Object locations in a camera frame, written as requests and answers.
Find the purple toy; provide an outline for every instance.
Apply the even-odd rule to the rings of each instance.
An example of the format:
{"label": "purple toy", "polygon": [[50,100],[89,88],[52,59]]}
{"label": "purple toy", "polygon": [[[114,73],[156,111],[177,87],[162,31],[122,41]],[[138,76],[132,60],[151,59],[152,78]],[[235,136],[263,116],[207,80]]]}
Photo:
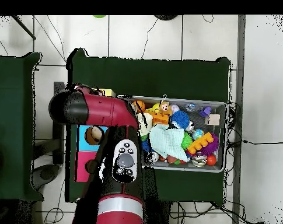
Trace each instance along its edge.
{"label": "purple toy", "polygon": [[200,116],[202,116],[202,117],[209,116],[209,114],[211,113],[211,111],[212,111],[212,108],[206,107],[205,109],[203,109],[203,110],[200,111]]}
{"label": "purple toy", "polygon": [[214,151],[216,151],[219,147],[219,138],[216,135],[214,135],[213,133],[211,133],[211,134],[212,134],[214,141],[208,143],[208,145],[206,147],[201,148],[200,152],[202,153],[202,155],[209,156]]}

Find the sticker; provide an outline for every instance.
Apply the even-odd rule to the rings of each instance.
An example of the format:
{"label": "sticker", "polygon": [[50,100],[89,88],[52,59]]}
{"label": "sticker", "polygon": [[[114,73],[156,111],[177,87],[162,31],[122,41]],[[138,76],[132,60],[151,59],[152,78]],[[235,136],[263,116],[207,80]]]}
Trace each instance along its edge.
{"label": "sticker", "polygon": [[206,116],[204,124],[206,125],[220,125],[220,115],[219,114],[210,114]]}

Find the red ball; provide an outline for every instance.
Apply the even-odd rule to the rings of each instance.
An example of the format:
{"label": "red ball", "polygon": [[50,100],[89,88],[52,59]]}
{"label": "red ball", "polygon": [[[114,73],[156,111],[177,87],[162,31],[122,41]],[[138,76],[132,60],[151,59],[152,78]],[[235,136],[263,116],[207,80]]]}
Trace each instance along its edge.
{"label": "red ball", "polygon": [[216,157],[214,155],[209,155],[207,157],[207,165],[213,166],[216,164]]}

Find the robot control buttons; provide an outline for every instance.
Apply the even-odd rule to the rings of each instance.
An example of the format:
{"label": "robot control buttons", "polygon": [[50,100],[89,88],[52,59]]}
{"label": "robot control buttons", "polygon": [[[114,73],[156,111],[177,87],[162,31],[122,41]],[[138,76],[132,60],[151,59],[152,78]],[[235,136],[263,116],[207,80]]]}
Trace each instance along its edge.
{"label": "robot control buttons", "polygon": [[137,147],[133,141],[120,141],[113,156],[112,176],[119,183],[131,183],[137,177]]}

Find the blue box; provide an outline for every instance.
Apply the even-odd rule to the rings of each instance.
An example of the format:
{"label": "blue box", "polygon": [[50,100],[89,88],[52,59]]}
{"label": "blue box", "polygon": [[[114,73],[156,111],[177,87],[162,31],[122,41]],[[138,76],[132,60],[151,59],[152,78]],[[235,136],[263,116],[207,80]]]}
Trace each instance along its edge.
{"label": "blue box", "polygon": [[[79,125],[79,150],[78,151],[98,151],[100,145],[90,145],[85,141],[85,132],[89,127],[93,125]],[[108,127],[100,126],[100,128],[104,131],[107,131]]]}

